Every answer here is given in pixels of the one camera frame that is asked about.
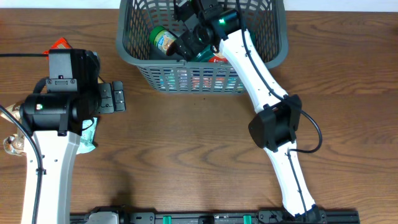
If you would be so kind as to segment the green Nescafe coffee bag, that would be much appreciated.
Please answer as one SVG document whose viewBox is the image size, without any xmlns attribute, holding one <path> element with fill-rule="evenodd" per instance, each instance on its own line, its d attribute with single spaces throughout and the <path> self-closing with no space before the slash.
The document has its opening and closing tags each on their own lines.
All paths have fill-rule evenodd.
<svg viewBox="0 0 398 224">
<path fill-rule="evenodd" d="M 213 53 L 210 45 L 200 52 L 196 57 L 189 59 L 189 62 L 227 62 L 232 60 L 232 66 L 241 66 L 239 63 L 248 62 L 248 56 L 254 54 L 258 59 L 259 55 L 256 53 L 252 34 L 248 29 L 237 30 L 227 35 L 225 40 L 220 42 L 220 52 Z"/>
</svg>

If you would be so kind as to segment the red spaghetti pasta package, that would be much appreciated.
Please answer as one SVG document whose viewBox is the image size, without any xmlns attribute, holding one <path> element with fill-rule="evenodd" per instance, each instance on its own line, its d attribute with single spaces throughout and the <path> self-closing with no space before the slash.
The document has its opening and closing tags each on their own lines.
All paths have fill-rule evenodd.
<svg viewBox="0 0 398 224">
<path fill-rule="evenodd" d="M 68 43 L 68 41 L 61 37 L 59 38 L 48 50 L 44 51 L 43 54 L 48 55 L 49 50 L 52 49 L 72 49 L 72 46 Z"/>
</svg>

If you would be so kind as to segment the green lid jar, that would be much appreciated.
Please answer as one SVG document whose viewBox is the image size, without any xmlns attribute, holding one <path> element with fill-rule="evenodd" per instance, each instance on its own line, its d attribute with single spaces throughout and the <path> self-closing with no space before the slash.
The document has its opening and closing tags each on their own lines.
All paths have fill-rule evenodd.
<svg viewBox="0 0 398 224">
<path fill-rule="evenodd" d="M 155 27 L 149 34 L 149 42 L 167 56 L 178 52 L 177 39 L 174 33 L 163 26 Z"/>
</svg>

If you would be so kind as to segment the Kleenex tissue multipack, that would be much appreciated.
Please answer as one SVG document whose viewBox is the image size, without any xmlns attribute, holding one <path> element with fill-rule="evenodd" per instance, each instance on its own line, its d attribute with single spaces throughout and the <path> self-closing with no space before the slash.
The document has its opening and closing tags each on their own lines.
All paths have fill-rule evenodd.
<svg viewBox="0 0 398 224">
<path fill-rule="evenodd" d="M 242 93 L 245 87 L 233 69 L 166 70 L 155 74 L 151 85 L 160 91 L 190 93 Z"/>
</svg>

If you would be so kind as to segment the teal small packet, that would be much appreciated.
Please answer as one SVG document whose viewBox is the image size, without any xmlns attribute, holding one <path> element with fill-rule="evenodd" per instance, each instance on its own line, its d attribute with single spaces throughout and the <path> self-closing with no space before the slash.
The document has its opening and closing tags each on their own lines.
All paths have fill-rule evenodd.
<svg viewBox="0 0 398 224">
<path fill-rule="evenodd" d="M 86 154 L 93 151 L 96 146 L 94 145 L 94 137 L 96 132 L 97 118 L 84 120 L 82 123 L 82 133 L 80 138 L 80 145 L 77 149 L 77 154 Z"/>
</svg>

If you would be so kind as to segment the beige PanTree snack bag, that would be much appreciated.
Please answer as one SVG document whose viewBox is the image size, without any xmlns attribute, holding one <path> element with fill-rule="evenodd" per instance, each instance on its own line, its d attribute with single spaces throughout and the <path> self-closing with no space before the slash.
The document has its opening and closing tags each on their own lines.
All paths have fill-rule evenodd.
<svg viewBox="0 0 398 224">
<path fill-rule="evenodd" d="M 6 108 L 6 110 L 10 112 L 10 114 L 12 114 L 13 117 L 17 119 L 18 122 L 20 123 L 22 123 L 22 119 L 19 112 L 21 104 L 22 101 L 18 101 L 17 103 L 14 103 L 13 105 L 10 105 Z M 8 154 L 13 156 L 26 156 L 26 153 L 24 151 L 24 140 L 25 140 L 24 134 L 19 128 L 17 128 L 17 133 L 10 135 L 3 140 L 4 150 Z"/>
</svg>

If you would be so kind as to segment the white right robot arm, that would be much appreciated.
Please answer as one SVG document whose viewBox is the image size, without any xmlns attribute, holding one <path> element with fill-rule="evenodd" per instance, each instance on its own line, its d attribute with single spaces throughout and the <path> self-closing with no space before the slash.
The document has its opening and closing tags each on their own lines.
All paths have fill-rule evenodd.
<svg viewBox="0 0 398 224">
<path fill-rule="evenodd" d="M 174 1 L 173 7 L 174 19 L 188 29 L 188 36 L 177 45 L 179 53 L 190 60 L 209 46 L 231 64 L 256 113 L 249 133 L 271 160 L 285 210 L 301 222 L 313 222 L 316 203 L 300 167 L 296 132 L 301 116 L 314 120 L 302 109 L 301 99 L 289 95 L 265 66 L 245 25 L 240 2 L 227 11 L 218 1 Z"/>
</svg>

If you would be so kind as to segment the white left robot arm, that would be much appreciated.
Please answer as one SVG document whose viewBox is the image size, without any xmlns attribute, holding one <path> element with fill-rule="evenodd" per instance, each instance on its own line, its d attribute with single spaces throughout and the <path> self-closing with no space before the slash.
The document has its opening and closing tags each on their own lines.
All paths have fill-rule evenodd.
<svg viewBox="0 0 398 224">
<path fill-rule="evenodd" d="M 68 223 L 83 122 L 125 111 L 123 83 L 99 83 L 100 60 L 83 49 L 51 49 L 49 76 L 19 109 L 27 157 L 22 223 Z"/>
</svg>

